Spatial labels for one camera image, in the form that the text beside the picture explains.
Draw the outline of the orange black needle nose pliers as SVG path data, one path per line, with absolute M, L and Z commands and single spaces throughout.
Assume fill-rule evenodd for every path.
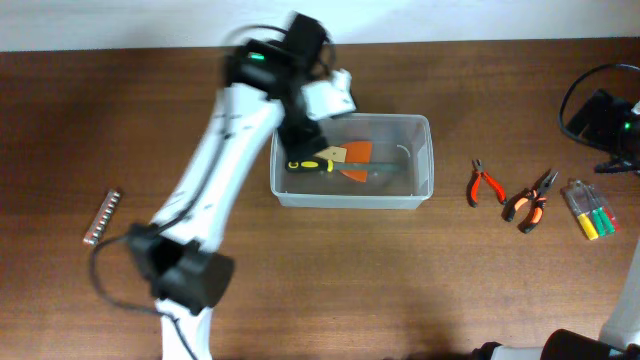
M 506 222 L 512 222 L 518 210 L 530 203 L 531 208 L 527 217 L 518 225 L 522 233 L 530 233 L 541 222 L 548 201 L 546 193 L 553 186 L 557 176 L 557 171 L 548 169 L 532 187 L 524 188 L 512 196 L 503 209 L 502 218 Z

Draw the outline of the orange scraper wooden handle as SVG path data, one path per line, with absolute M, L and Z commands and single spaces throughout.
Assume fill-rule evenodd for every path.
M 369 163 L 372 150 L 373 143 L 371 141 L 353 141 L 338 146 L 329 146 L 317 152 L 315 156 L 338 163 Z M 341 170 L 340 173 L 359 183 L 365 183 L 368 177 L 366 170 Z

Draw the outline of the metal file yellow black handle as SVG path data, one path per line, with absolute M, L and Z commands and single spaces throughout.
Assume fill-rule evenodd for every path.
M 292 173 L 308 173 L 320 171 L 398 172 L 403 171 L 405 167 L 395 163 L 341 163 L 321 158 L 314 158 L 304 161 L 287 162 L 285 164 L 285 169 Z

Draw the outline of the socket set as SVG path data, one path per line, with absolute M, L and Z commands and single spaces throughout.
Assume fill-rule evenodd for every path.
M 95 246 L 100 242 L 121 197 L 122 193 L 118 190 L 111 189 L 107 192 L 96 216 L 83 237 L 84 244 Z

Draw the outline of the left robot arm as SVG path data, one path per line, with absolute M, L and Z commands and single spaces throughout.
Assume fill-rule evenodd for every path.
M 214 307 L 235 270 L 219 253 L 241 187 L 266 140 L 276 134 L 299 161 L 328 145 L 320 121 L 351 113 L 351 76 L 323 64 L 335 49 L 325 27 L 297 13 L 280 40 L 249 39 L 224 58 L 224 86 L 178 186 L 149 224 L 123 240 L 155 299 L 165 359 L 208 359 Z

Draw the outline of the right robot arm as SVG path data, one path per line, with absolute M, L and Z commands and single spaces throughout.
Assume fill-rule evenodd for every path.
M 591 339 L 565 329 L 553 332 L 542 347 L 517 348 L 488 342 L 469 356 L 473 360 L 631 360 L 639 358 L 639 245 L 636 245 L 622 293 L 599 337 Z

